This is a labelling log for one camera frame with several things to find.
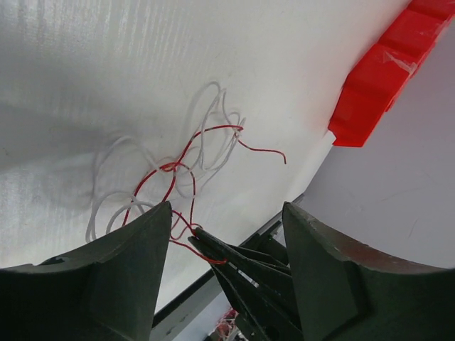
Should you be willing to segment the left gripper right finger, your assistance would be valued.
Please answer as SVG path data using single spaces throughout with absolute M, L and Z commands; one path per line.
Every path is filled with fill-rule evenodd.
M 305 340 L 453 340 L 454 270 L 386 254 L 297 205 L 282 221 Z

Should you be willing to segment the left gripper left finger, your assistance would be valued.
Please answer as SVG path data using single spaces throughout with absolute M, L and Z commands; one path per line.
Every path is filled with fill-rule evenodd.
M 1 270 L 2 340 L 148 340 L 172 223 L 163 202 L 42 264 Z

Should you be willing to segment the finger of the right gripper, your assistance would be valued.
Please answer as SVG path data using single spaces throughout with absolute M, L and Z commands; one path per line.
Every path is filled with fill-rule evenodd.
M 248 340 L 302 339 L 288 266 L 268 254 L 226 244 L 200 227 L 188 241 L 208 258 Z

